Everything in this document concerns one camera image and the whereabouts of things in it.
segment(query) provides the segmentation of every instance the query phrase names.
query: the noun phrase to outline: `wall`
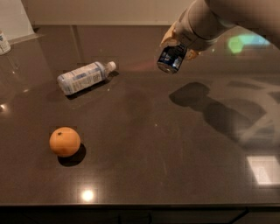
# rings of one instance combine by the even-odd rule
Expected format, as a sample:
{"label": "wall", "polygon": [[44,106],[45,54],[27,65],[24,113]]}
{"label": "wall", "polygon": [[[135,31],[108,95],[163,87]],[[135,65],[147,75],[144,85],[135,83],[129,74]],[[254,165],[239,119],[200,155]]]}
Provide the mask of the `wall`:
{"label": "wall", "polygon": [[8,40],[33,34],[33,29],[20,0],[0,1],[0,30]]}
{"label": "wall", "polygon": [[33,25],[170,25],[193,0],[26,0]]}

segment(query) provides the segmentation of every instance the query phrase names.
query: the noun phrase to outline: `dark countertop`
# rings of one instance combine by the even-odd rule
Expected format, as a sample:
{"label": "dark countertop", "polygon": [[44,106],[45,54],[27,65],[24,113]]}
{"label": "dark countertop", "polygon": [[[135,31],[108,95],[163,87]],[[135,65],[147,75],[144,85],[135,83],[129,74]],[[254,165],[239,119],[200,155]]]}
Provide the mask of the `dark countertop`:
{"label": "dark countertop", "polygon": [[[237,28],[169,75],[167,28],[41,26],[0,57],[0,206],[280,201],[280,52],[231,53]],[[65,97],[56,77],[97,60],[118,64],[110,81]],[[72,162],[49,148],[59,126],[81,135]]]}

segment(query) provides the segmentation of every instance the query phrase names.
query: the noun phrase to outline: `plastic bottle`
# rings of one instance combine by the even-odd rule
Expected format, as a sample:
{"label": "plastic bottle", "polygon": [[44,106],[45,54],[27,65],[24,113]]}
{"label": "plastic bottle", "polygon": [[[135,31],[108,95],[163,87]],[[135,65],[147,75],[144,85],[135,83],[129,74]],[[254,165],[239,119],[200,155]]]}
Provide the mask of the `plastic bottle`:
{"label": "plastic bottle", "polygon": [[167,46],[159,56],[157,66],[168,74],[175,74],[186,56],[187,48],[180,44],[176,46]]}
{"label": "plastic bottle", "polygon": [[0,31],[0,55],[6,54],[11,50],[11,46],[5,37],[4,33]]}
{"label": "plastic bottle", "polygon": [[72,72],[61,74],[57,81],[65,95],[72,95],[84,88],[106,80],[114,70],[116,70],[116,63],[114,61],[106,65],[96,61]]}

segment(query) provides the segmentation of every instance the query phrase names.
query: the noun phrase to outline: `orange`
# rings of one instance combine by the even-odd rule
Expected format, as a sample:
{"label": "orange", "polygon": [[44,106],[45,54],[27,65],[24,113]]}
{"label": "orange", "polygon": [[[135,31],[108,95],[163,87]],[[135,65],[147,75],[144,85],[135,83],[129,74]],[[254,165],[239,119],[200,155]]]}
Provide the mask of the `orange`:
{"label": "orange", "polygon": [[71,128],[62,127],[56,129],[50,137],[50,147],[53,153],[59,157],[70,157],[80,148],[79,134]]}

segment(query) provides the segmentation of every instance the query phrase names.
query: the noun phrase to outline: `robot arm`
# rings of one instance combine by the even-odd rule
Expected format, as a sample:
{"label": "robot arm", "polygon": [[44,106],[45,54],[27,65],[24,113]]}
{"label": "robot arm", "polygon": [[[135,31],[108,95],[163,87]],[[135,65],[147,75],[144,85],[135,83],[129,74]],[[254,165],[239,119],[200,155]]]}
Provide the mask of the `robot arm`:
{"label": "robot arm", "polygon": [[236,25],[280,49],[280,1],[275,0],[195,0],[175,23],[172,37],[200,52]]}

